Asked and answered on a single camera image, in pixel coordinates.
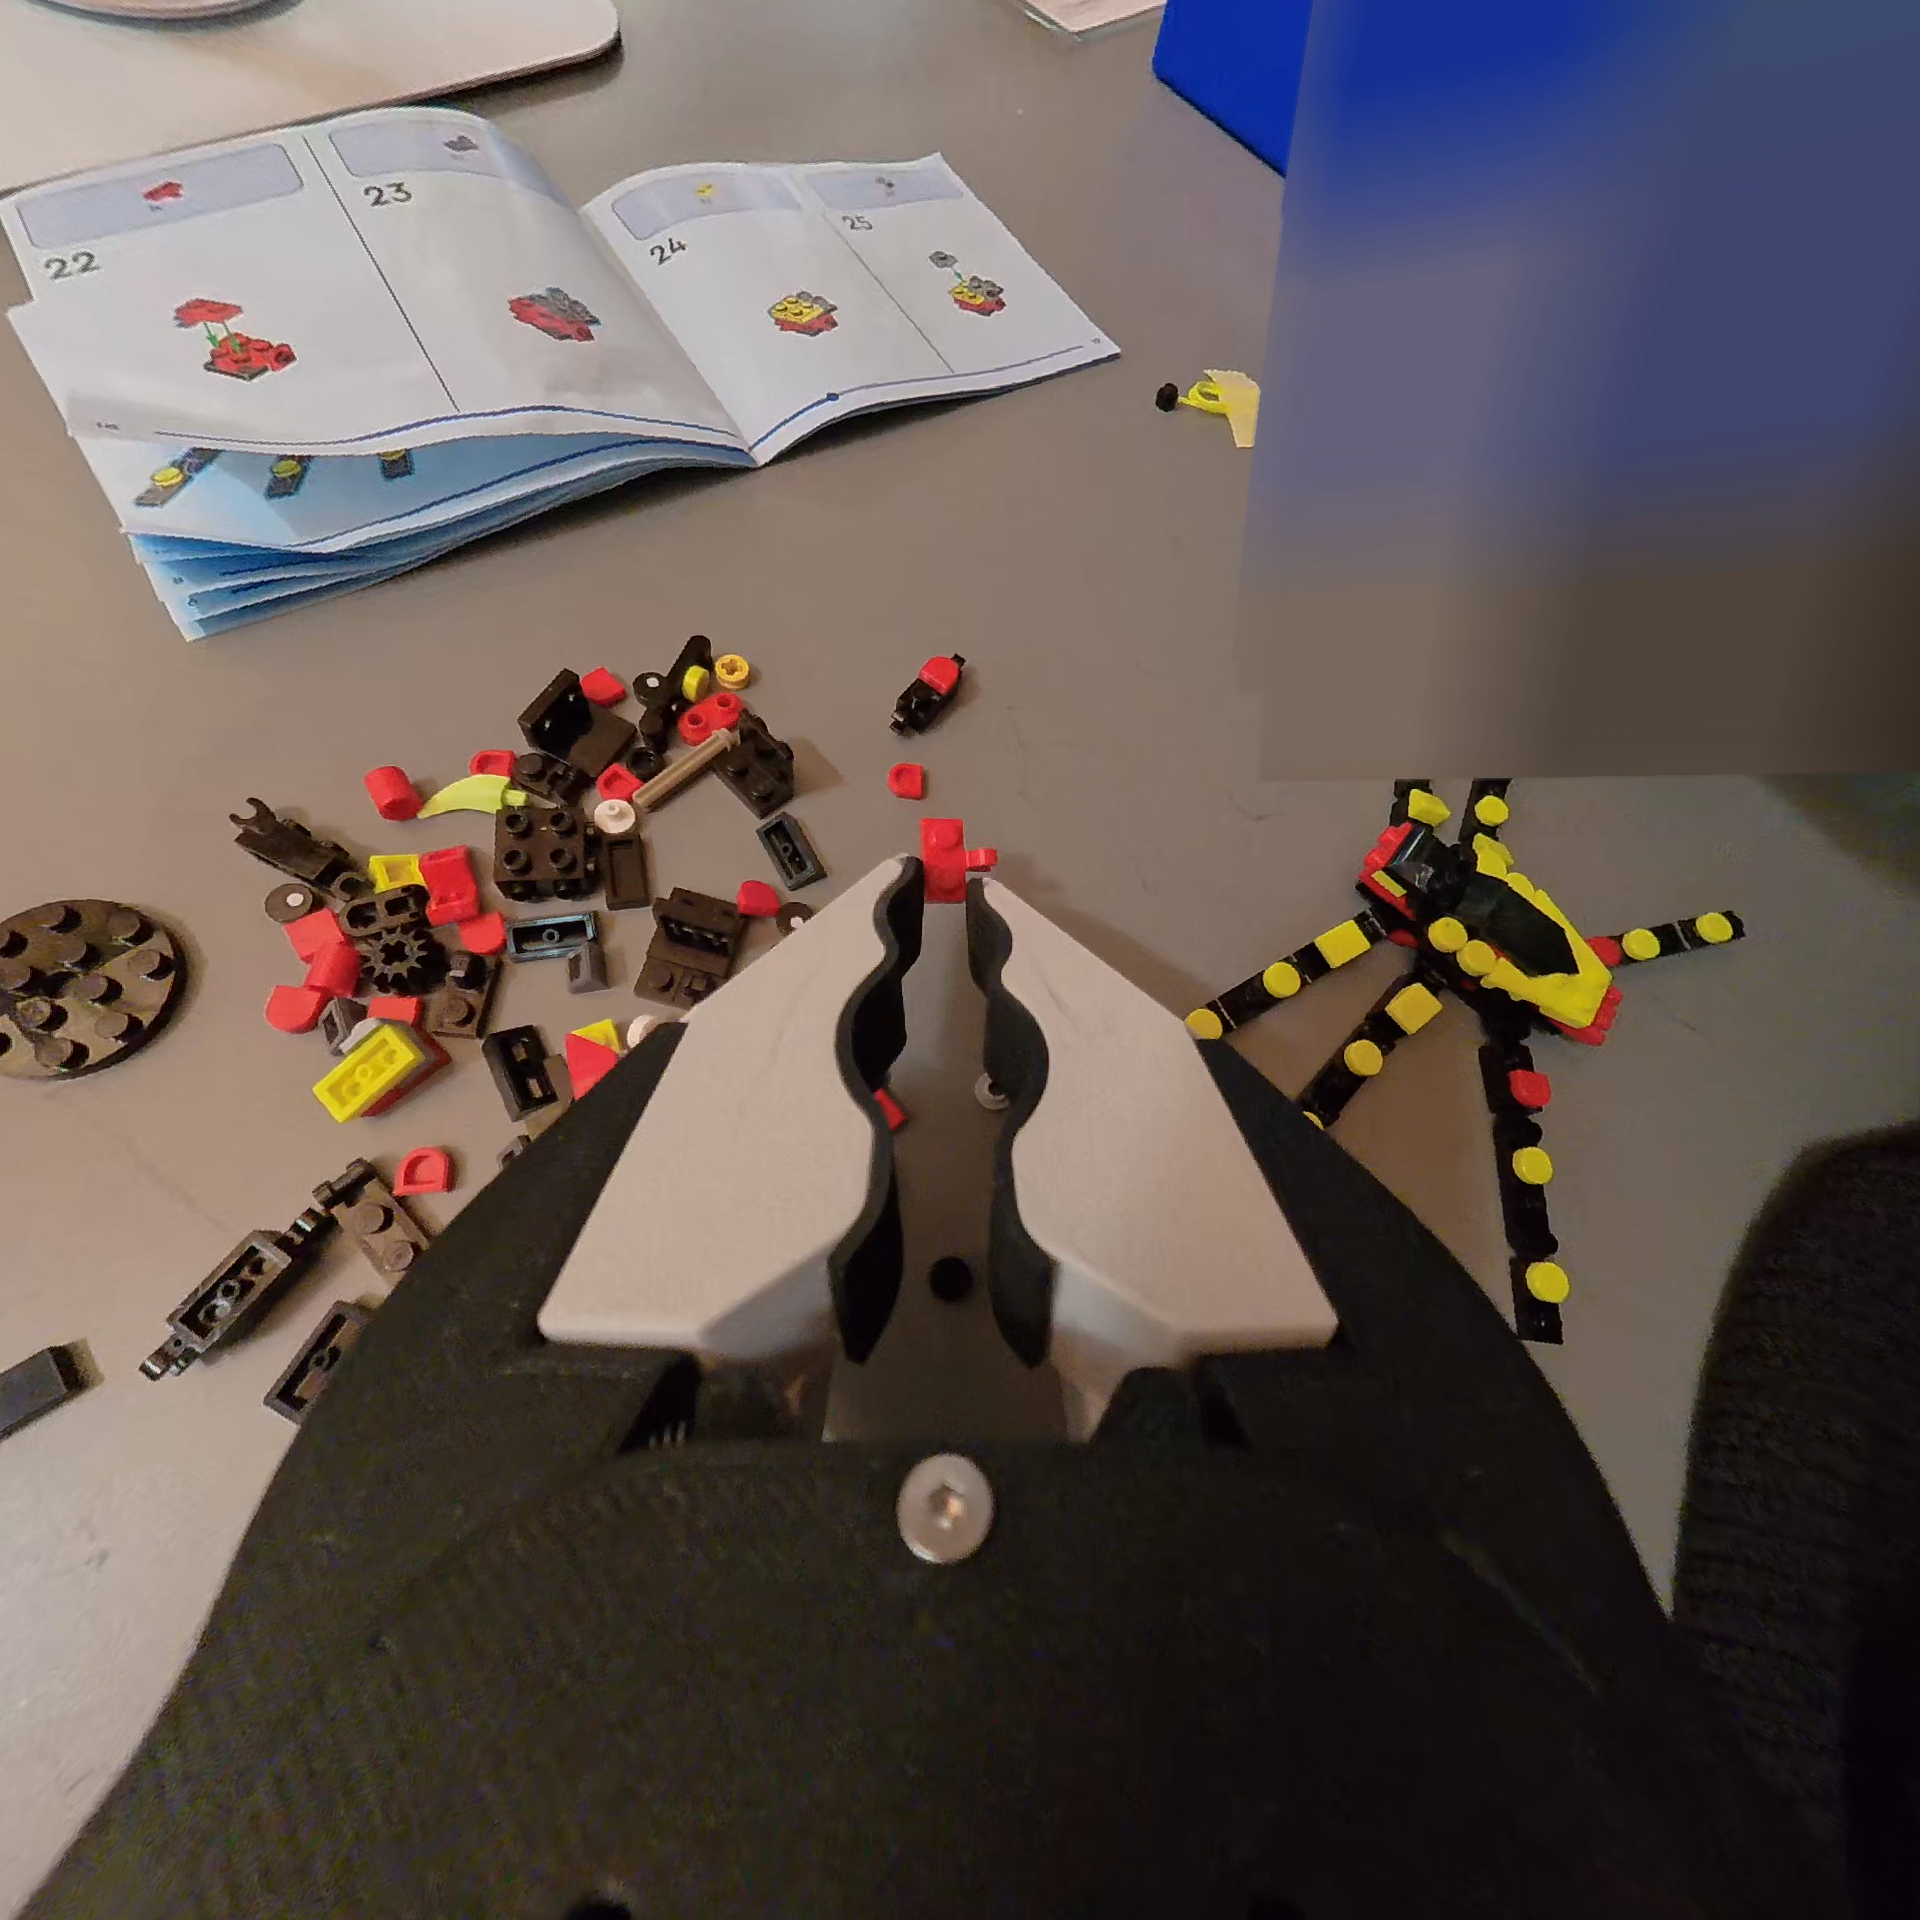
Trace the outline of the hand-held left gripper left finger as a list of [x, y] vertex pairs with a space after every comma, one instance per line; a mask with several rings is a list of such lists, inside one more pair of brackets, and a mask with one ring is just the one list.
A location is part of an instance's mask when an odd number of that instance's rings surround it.
[[918, 953], [922, 863], [888, 855], [644, 1041], [638, 1118], [538, 1314], [555, 1363], [688, 1359], [827, 1409], [903, 1281], [880, 1093]]

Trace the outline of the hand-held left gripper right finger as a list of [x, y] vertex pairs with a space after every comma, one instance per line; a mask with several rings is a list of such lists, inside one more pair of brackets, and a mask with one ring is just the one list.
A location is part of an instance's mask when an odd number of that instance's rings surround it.
[[1091, 1433], [1122, 1381], [1317, 1352], [1336, 1311], [1189, 1025], [999, 879], [966, 889], [986, 1000], [988, 1291], [1019, 1361]]

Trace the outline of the black yellow lego spider model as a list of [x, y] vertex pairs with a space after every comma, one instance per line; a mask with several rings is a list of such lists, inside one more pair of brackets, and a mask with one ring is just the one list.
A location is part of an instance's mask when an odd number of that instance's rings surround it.
[[1355, 1024], [1299, 1095], [1328, 1129], [1386, 1066], [1403, 1040], [1447, 1000], [1478, 1021], [1478, 1078], [1491, 1118], [1516, 1331], [1535, 1345], [1564, 1342], [1570, 1277], [1550, 1223], [1551, 1159], [1540, 1114], [1551, 1083], [1531, 1057], [1533, 1038], [1582, 1046], [1610, 1040], [1621, 968], [1738, 943], [1744, 921], [1714, 909], [1653, 921], [1614, 934], [1582, 931], [1548, 891], [1516, 865], [1504, 842], [1510, 782], [1471, 782], [1463, 823], [1447, 837], [1450, 805], [1428, 782], [1394, 784], [1388, 824], [1366, 849], [1355, 894], [1359, 911], [1285, 950], [1261, 970], [1189, 1013], [1198, 1040], [1224, 1040], [1323, 976], [1392, 943], [1408, 955], [1403, 978]]

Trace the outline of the pile of loose lego pieces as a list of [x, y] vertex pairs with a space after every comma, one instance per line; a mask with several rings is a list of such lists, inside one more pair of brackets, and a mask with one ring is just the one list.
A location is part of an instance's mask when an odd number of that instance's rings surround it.
[[[646, 911], [636, 994], [676, 1013], [730, 979], [754, 925], [807, 922], [799, 891], [823, 870], [791, 813], [796, 752], [754, 711], [754, 680], [750, 657], [691, 634], [663, 673], [557, 673], [520, 718], [519, 752], [477, 752], [434, 793], [390, 763], [368, 773], [384, 823], [475, 821], [483, 847], [356, 855], [266, 799], [230, 815], [235, 846], [276, 875], [266, 909], [299, 963], [262, 1017], [322, 1040], [311, 1097], [331, 1122], [390, 1113], [464, 1049], [517, 1125], [604, 1081], [650, 1018], [602, 1017], [549, 1046], [493, 1009], [515, 966], [555, 961], [572, 994], [611, 990], [607, 914]], [[654, 889], [644, 824], [702, 779], [747, 806], [776, 881], [746, 877], [732, 896]]]

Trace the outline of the round black lego plate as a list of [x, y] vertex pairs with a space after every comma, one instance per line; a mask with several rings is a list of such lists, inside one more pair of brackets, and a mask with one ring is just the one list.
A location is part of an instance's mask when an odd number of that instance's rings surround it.
[[172, 1021], [188, 950], [150, 911], [58, 897], [2, 919], [2, 1074], [64, 1083], [123, 1063]]

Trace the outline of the dark lego bar tile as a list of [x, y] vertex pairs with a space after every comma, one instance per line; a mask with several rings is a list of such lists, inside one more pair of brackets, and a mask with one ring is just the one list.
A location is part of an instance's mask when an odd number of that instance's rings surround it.
[[87, 1342], [58, 1342], [2, 1371], [2, 1437], [11, 1437], [95, 1384]]

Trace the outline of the lego instruction booklet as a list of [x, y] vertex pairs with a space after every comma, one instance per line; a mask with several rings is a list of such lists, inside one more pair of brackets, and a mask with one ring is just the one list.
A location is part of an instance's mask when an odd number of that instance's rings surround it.
[[575, 207], [487, 118], [390, 106], [28, 187], [5, 235], [13, 335], [188, 639], [1117, 353], [940, 153]]

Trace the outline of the blue plastic bin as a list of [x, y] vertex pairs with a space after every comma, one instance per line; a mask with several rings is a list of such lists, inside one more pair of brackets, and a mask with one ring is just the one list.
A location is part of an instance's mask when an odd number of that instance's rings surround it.
[[1311, 2], [1166, 2], [1151, 70], [1274, 171], [1288, 171]]

